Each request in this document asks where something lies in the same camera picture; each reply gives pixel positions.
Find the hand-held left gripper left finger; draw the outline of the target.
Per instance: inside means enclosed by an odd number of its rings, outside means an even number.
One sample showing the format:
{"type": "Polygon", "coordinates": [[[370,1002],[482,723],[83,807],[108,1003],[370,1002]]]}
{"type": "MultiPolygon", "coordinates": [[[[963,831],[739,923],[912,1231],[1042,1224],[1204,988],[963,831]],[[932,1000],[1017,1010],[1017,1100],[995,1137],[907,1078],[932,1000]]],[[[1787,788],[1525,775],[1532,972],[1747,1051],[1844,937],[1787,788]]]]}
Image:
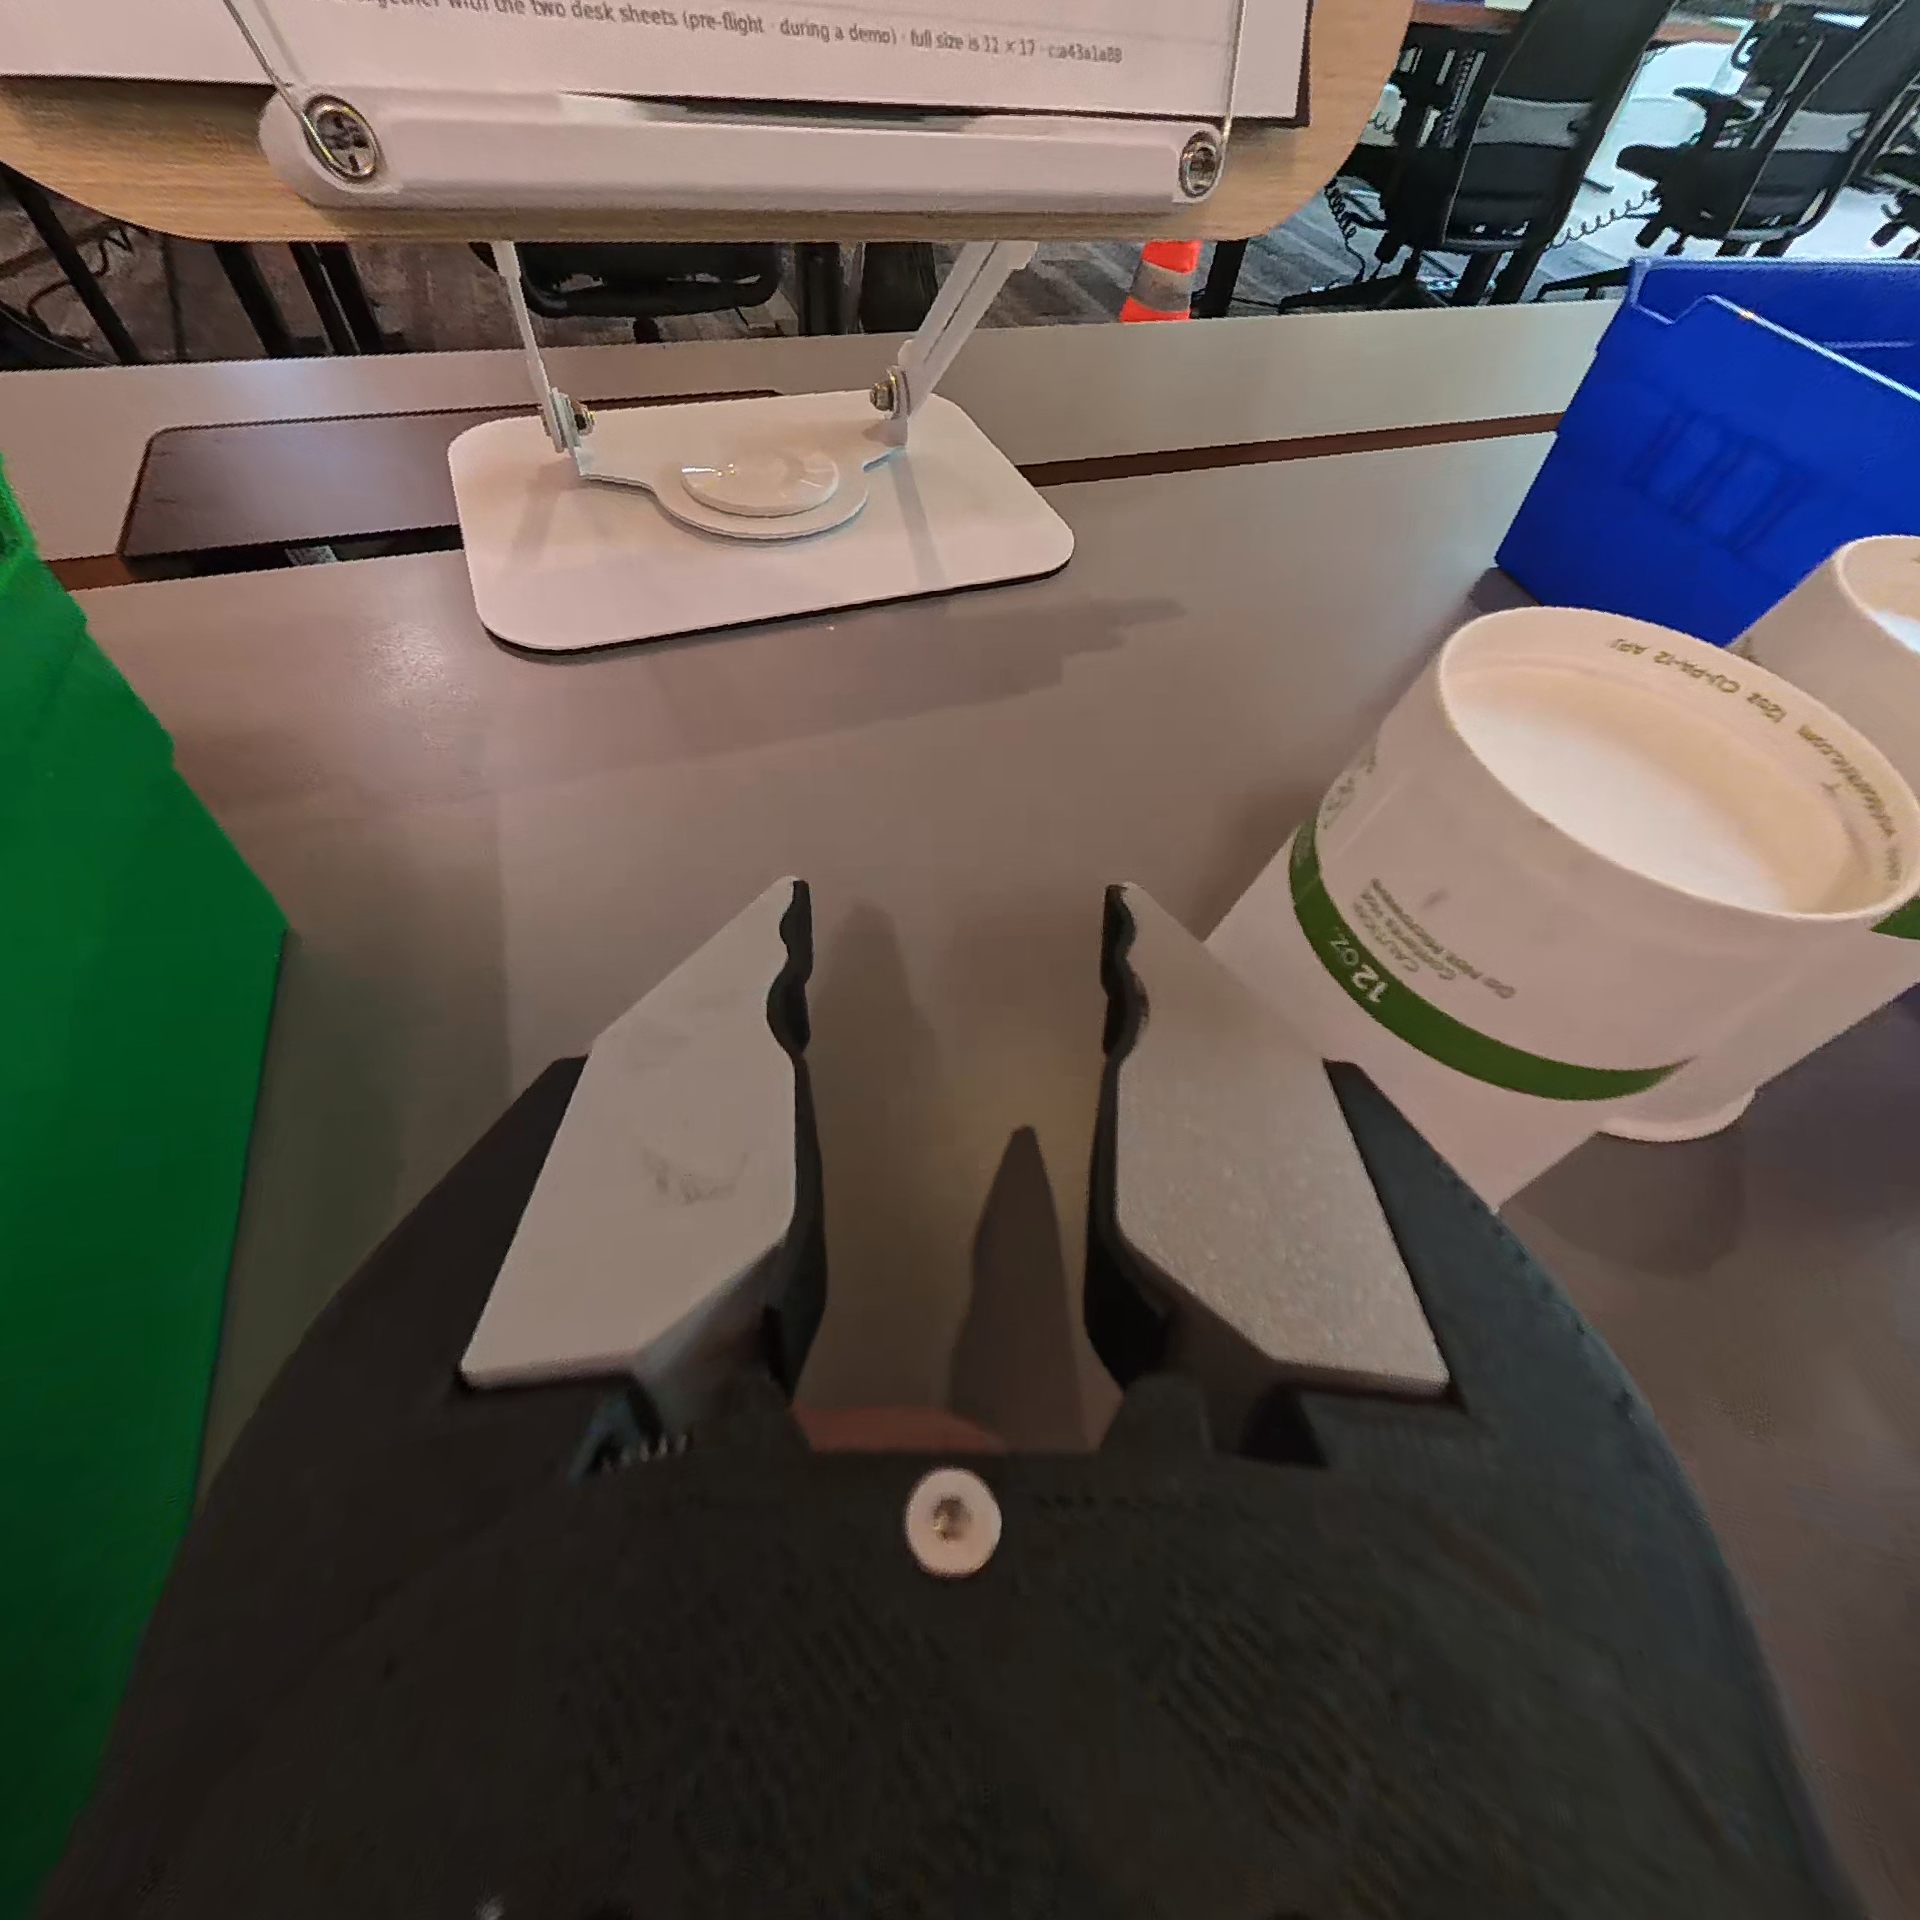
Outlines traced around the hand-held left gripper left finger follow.
{"type": "Polygon", "coordinates": [[[818,1207],[811,915],[779,878],[591,1046],[459,1362],[475,1390],[632,1380],[709,1404],[818,1207]]]}

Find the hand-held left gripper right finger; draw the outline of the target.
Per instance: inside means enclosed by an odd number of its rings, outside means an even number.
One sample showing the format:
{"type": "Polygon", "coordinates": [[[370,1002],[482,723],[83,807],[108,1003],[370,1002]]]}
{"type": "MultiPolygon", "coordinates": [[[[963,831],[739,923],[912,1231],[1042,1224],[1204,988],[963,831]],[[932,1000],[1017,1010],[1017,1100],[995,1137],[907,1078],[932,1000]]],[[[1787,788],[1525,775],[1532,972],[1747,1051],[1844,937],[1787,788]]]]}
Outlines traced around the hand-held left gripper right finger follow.
{"type": "Polygon", "coordinates": [[[1210,1410],[1435,1404],[1451,1376],[1322,1059],[1146,889],[1101,902],[1084,1320],[1210,1410]]]}

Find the white paper cup green band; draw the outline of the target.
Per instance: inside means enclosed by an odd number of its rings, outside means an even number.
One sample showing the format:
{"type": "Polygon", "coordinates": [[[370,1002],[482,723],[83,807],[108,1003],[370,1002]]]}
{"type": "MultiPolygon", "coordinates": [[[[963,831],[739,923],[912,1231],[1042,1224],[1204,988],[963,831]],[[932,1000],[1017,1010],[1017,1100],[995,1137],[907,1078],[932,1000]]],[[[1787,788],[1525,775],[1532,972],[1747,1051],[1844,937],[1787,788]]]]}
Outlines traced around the white paper cup green band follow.
{"type": "MultiPolygon", "coordinates": [[[[1917,787],[1917,540],[1840,547],[1736,651],[1833,708],[1917,787]]],[[[1601,1132],[1682,1143],[1728,1130],[1753,1096],[1898,1000],[1917,982],[1915,895],[1824,966],[1772,990],[1739,1030],[1672,1083],[1631,1103],[1601,1132]]]]}
{"type": "Polygon", "coordinates": [[[1499,1209],[1914,889],[1915,795],[1832,707],[1515,609],[1441,647],[1208,950],[1499,1209]]]}

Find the green plastic bin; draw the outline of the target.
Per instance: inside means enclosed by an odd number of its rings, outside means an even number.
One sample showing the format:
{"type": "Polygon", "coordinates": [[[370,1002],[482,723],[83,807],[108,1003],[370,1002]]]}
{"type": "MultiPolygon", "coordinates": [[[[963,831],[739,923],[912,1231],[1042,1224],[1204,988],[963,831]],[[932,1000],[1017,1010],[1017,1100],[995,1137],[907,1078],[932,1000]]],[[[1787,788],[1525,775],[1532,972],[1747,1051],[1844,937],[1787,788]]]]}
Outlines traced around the green plastic bin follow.
{"type": "Polygon", "coordinates": [[[2,1914],[201,1475],[287,916],[2,491],[2,1914]]]}

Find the white metal stand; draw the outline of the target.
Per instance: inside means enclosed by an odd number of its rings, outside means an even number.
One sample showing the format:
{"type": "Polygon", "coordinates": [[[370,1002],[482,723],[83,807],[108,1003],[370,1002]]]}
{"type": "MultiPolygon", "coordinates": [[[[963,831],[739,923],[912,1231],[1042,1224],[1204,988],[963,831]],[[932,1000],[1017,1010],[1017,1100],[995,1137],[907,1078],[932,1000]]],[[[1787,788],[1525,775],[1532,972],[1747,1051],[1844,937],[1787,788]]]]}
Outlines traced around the white metal stand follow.
{"type": "Polygon", "coordinates": [[[535,423],[448,449],[473,609],[499,640],[573,657],[905,600],[1068,566],[1072,528],[938,386],[1042,212],[1147,230],[1208,202],[1232,108],[1210,119],[676,104],[584,92],[276,86],[261,148],[337,211],[488,216],[535,423]],[[591,409],[551,375],[507,216],[960,212],[964,246],[866,392],[591,409]]]}

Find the blue plastic bin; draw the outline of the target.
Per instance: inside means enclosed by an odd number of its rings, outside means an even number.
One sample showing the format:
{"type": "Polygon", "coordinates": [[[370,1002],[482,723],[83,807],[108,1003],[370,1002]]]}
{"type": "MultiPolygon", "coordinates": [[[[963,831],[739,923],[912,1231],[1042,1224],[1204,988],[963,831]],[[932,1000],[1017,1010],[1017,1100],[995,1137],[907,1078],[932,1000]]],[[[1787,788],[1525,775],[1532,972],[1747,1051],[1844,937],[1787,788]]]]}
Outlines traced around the blue plastic bin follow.
{"type": "Polygon", "coordinates": [[[1917,534],[1912,260],[1641,260],[1496,562],[1538,603],[1737,640],[1917,534]]]}

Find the orange traffic cone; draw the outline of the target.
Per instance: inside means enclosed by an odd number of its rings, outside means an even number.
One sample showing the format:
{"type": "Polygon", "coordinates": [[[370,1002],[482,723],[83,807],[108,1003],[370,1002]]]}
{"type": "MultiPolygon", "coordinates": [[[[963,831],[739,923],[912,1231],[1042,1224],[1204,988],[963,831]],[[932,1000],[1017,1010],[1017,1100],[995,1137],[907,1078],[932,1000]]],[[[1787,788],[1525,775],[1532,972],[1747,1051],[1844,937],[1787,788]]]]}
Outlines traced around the orange traffic cone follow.
{"type": "Polygon", "coordinates": [[[1131,287],[1121,305],[1121,324],[1188,322],[1203,254],[1204,242],[1195,239],[1144,242],[1131,287]]]}

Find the black office chair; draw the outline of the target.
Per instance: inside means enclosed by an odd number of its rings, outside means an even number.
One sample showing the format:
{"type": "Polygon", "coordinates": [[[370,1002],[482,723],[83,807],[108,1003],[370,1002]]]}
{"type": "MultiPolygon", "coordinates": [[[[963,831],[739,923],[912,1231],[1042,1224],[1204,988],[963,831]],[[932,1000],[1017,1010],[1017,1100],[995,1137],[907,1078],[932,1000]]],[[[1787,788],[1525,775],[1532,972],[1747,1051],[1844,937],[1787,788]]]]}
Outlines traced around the black office chair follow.
{"type": "Polygon", "coordinates": [[[1687,137],[1618,154],[1618,169],[1651,190],[1636,249],[1784,256],[1915,105],[1915,71],[1915,2],[1866,8],[1844,24],[1818,6],[1784,6],[1739,88],[1673,92],[1696,115],[1687,137]]]}
{"type": "Polygon", "coordinates": [[[1340,169],[1378,206],[1387,305],[1525,298],[1668,9],[1536,2],[1503,28],[1409,25],[1395,131],[1340,169]]]}

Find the printed paper sheet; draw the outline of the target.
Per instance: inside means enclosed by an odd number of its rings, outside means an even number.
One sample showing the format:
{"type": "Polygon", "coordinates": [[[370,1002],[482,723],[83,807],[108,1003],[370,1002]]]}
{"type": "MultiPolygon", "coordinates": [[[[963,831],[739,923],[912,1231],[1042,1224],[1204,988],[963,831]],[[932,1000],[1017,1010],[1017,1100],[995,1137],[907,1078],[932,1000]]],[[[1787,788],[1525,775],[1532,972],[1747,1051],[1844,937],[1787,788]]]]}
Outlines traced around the printed paper sheet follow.
{"type": "Polygon", "coordinates": [[[7,78],[1306,115],[1306,2],[4,2],[7,78]]]}

